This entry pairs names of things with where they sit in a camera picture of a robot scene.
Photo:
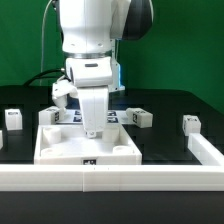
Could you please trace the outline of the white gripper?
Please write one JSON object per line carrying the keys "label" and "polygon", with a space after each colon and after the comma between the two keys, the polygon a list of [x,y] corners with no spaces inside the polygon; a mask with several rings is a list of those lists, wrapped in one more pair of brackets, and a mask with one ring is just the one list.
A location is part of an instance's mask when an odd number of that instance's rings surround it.
{"label": "white gripper", "polygon": [[82,122],[88,138],[95,138],[107,122],[109,85],[112,83],[111,58],[66,59],[66,73],[71,79],[57,81],[52,86],[54,104],[65,109],[67,96],[78,95]]}

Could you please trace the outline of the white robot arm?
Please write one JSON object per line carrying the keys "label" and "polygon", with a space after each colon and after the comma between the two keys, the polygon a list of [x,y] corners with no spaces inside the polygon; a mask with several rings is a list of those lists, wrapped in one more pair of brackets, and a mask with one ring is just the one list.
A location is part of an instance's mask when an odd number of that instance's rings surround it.
{"label": "white robot arm", "polygon": [[138,40],[153,23],[152,0],[57,0],[65,75],[52,87],[59,108],[79,100],[83,128],[93,138],[107,123],[113,84],[112,42]]}

